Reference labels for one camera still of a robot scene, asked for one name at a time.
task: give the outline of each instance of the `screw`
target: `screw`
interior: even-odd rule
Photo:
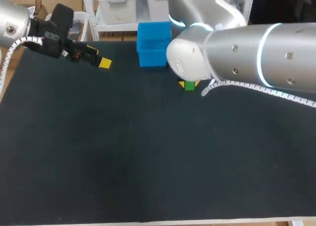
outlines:
[[[285,57],[287,58],[287,60],[292,60],[293,59],[293,52],[288,52]]]
[[[15,34],[16,29],[15,29],[13,26],[9,26],[8,28],[6,28],[6,32],[7,32],[9,35],[13,35],[13,34]]]
[[[295,84],[295,80],[293,80],[293,79],[291,79],[291,78],[288,79],[287,82],[288,82],[289,84]]]
[[[236,52],[237,49],[238,49],[238,46],[237,46],[237,45],[234,45],[234,46],[232,47],[232,51],[234,51],[234,52]]]
[[[301,32],[303,32],[303,29],[297,29],[296,31],[295,31],[295,33],[301,33]]]

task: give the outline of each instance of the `wooden floor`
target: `wooden floor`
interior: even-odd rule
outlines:
[[[26,3],[35,4],[35,0],[10,0],[10,1],[14,3],[20,3],[20,4],[26,4]],[[46,7],[48,13],[51,13],[53,11],[55,5],[58,2],[71,7],[72,9],[74,9],[74,11],[81,11],[81,0],[42,0],[42,4]],[[94,7],[95,9],[97,9],[97,2],[95,2]],[[135,40],[135,36],[124,35],[124,34],[121,34],[121,36],[120,35],[111,36],[111,34],[105,34],[104,36],[101,35],[101,40],[118,40],[118,41]],[[1,49],[1,50],[2,50],[2,56],[5,56],[6,50],[5,49]],[[5,87],[7,86],[12,75],[14,74],[15,67],[19,61],[19,58],[22,52],[23,52],[22,48],[19,51],[15,52],[14,57],[10,61],[10,66],[7,71]],[[304,224],[305,226],[316,226],[316,222],[313,222],[313,221],[304,222]],[[251,223],[251,224],[225,224],[221,226],[286,226],[286,225],[287,223],[285,222],[282,222],[282,223],[273,222],[273,223]]]

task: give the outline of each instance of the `robotic arm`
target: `robotic arm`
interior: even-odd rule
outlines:
[[[65,55],[71,61],[86,60],[95,67],[102,63],[103,58],[96,49],[68,39],[74,18],[74,11],[69,7],[56,5],[51,19],[43,21],[31,19],[23,6],[0,0],[0,15],[1,47],[11,48],[17,46],[15,43],[24,42],[25,47],[50,57]]]
[[[275,91],[316,91],[316,24],[247,26],[223,0],[169,0],[174,40],[167,58],[184,80],[210,79],[209,90],[237,85],[316,107]]]
[[[272,89],[316,91],[316,24],[247,26],[243,15],[223,0],[169,0],[169,11],[174,39],[168,62],[184,80],[209,79],[202,95],[237,85],[316,107],[316,102]],[[103,58],[96,49],[67,38],[73,14],[58,4],[50,21],[30,19],[26,8],[0,0],[0,46],[9,48],[25,36],[40,38],[24,46],[99,67]]]

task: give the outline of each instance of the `black table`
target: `black table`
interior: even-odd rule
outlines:
[[[0,104],[0,225],[316,215],[315,109],[202,98],[139,68],[134,42],[93,46],[110,71],[23,54]]]

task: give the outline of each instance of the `white shelf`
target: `white shelf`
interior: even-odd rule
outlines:
[[[248,22],[253,0],[237,0],[238,4],[243,5],[243,15]],[[101,14],[101,9],[98,8],[97,13],[93,11],[93,0],[84,0],[84,4],[88,13],[90,28],[94,41],[99,41],[99,32],[112,31],[137,31],[140,22],[150,22],[149,8],[147,0],[137,0],[136,2],[136,17],[135,23],[130,24],[115,24],[107,25]]]
[[[135,23],[107,25],[104,22],[100,5],[96,13],[96,31],[98,32],[137,31],[138,24],[141,22],[150,22],[147,0],[136,0]]]

